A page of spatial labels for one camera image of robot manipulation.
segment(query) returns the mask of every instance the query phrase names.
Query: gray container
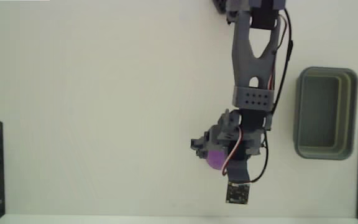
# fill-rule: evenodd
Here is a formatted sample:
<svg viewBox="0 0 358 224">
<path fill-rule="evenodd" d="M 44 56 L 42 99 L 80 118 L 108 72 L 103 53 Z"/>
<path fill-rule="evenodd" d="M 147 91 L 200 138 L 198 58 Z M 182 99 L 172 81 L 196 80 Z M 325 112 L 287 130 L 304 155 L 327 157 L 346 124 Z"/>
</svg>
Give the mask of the gray container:
<svg viewBox="0 0 358 224">
<path fill-rule="evenodd" d="M 294 143 L 306 159 L 352 154 L 357 75 L 345 68 L 310 67 L 298 79 Z"/>
</svg>

